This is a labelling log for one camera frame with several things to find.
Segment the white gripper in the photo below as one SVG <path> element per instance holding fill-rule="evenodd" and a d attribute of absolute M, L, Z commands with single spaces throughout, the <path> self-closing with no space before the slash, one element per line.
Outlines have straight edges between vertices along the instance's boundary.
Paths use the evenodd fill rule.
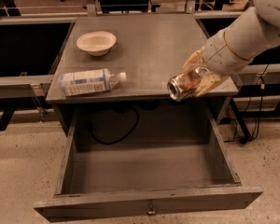
<path fill-rule="evenodd" d="M 200 81 L 195 97 L 203 96 L 221 85 L 228 76 L 237 74 L 252 62 L 243 59 L 230 49 L 225 38 L 225 29 L 211 36 L 200 49 L 193 52 L 182 66 L 183 73 L 195 70 Z M 206 66 L 208 69 L 196 69 Z"/>

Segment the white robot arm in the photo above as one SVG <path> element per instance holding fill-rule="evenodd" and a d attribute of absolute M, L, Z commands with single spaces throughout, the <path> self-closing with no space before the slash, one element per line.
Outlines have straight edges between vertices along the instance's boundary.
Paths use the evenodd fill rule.
<path fill-rule="evenodd" d="M 242 71 L 262 52 L 280 46 L 280 0 L 252 0 L 231 25 L 207 39 L 184 63 L 188 72 L 205 67 L 208 72 L 189 95 L 207 94 L 231 75 Z"/>

